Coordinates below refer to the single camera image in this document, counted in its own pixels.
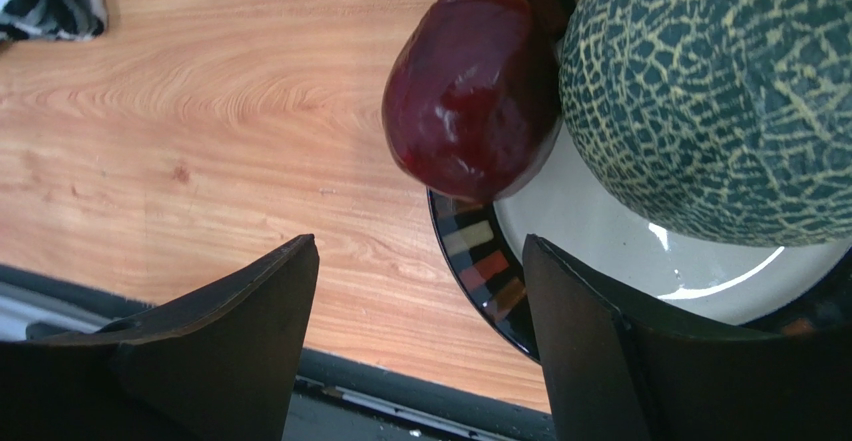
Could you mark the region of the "zebra pattern cloth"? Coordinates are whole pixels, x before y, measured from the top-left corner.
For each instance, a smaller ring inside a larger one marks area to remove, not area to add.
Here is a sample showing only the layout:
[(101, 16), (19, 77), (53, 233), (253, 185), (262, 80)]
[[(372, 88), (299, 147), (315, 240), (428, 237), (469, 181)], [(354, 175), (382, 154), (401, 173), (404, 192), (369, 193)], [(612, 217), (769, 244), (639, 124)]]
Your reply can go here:
[(1, 0), (3, 41), (90, 41), (107, 25), (105, 0)]

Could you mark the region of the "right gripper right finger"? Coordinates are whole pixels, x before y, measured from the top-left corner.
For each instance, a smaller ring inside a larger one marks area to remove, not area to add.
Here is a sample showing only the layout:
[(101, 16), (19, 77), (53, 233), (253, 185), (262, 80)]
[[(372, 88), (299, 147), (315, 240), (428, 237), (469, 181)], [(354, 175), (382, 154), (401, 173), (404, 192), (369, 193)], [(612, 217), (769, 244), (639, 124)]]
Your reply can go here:
[(851, 309), (772, 330), (675, 307), (530, 235), (523, 269), (560, 440), (847, 440)]

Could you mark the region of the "black fruit plate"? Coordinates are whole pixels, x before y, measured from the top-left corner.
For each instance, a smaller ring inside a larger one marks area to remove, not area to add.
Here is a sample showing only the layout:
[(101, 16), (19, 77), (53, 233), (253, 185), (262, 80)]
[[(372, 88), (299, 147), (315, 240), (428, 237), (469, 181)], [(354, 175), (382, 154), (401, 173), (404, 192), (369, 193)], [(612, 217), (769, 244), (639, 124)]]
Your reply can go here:
[[(561, 61), (580, 0), (527, 0)], [(527, 299), (522, 251), (540, 236), (597, 272), (661, 301), (729, 324), (811, 316), (817, 304), (851, 309), (851, 234), (805, 246), (746, 246), (679, 234), (629, 210), (581, 158), (565, 123), (539, 174), (517, 194), (469, 203), (429, 194), (438, 243), (481, 316), (531, 358), (539, 350)]]

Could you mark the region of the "green cantaloupe melon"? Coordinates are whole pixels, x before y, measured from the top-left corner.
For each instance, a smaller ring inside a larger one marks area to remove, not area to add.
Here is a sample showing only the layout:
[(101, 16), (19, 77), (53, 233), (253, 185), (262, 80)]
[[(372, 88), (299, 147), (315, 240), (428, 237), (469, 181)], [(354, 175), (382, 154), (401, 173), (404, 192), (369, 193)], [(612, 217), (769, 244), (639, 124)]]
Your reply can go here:
[(851, 234), (851, 0), (580, 0), (560, 94), (629, 210), (746, 246)]

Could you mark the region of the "dark red apple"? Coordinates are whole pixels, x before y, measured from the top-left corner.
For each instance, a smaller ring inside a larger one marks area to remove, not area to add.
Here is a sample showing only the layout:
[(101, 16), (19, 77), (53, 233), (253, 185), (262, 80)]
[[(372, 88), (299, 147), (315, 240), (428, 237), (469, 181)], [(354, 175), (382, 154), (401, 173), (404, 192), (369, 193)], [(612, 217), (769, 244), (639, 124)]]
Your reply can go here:
[(381, 117), (393, 160), (454, 199), (515, 194), (555, 145), (558, 71), (527, 0), (436, 0), (386, 82)]

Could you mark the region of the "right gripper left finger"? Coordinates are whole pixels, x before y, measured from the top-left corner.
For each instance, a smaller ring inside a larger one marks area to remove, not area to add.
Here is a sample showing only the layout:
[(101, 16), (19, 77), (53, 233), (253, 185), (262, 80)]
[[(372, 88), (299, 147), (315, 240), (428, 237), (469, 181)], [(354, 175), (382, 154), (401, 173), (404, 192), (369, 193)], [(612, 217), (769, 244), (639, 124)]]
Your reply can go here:
[(318, 279), (312, 235), (91, 333), (1, 346), (5, 440), (278, 440)]

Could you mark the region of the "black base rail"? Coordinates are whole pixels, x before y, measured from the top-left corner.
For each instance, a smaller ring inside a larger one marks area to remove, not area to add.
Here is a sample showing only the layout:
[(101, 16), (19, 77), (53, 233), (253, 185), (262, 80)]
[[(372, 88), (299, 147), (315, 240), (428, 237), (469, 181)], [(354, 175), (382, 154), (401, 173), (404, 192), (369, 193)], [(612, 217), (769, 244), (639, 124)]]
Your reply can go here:
[[(1, 338), (94, 332), (151, 304), (4, 266)], [(550, 415), (305, 348), (285, 440), (553, 440)]]

